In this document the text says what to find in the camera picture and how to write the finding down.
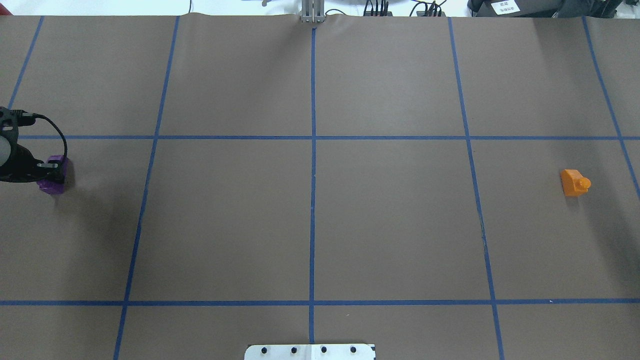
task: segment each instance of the table surface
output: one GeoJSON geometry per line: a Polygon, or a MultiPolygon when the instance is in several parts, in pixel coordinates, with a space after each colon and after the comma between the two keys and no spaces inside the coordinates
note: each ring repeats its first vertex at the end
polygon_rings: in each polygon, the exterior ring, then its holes
{"type": "Polygon", "coordinates": [[[0,184],[0,358],[637,357],[639,30],[0,18],[0,101],[73,165],[0,184]]]}

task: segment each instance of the orange object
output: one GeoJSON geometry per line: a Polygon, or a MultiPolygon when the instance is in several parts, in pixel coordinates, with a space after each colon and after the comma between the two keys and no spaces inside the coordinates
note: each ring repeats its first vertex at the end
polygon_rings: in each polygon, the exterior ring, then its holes
{"type": "Polygon", "coordinates": [[[560,173],[564,196],[578,197],[589,191],[591,180],[582,176],[578,170],[564,169],[560,173]]]}

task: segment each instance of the purple block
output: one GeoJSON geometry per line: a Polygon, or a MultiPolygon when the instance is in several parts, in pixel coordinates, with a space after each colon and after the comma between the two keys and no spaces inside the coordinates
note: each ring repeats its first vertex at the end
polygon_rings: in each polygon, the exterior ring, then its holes
{"type": "MultiPolygon", "coordinates": [[[[47,159],[47,162],[50,161],[60,161],[62,160],[62,155],[53,155],[53,156],[49,156],[49,159],[47,159]]],[[[67,177],[67,164],[69,163],[69,159],[65,159],[65,162],[62,164],[62,174],[63,176],[65,176],[65,178],[67,177]]],[[[63,192],[65,192],[65,185],[64,184],[58,184],[55,183],[51,180],[40,180],[38,181],[38,186],[40,187],[40,190],[48,193],[49,195],[60,195],[63,192]]]]}

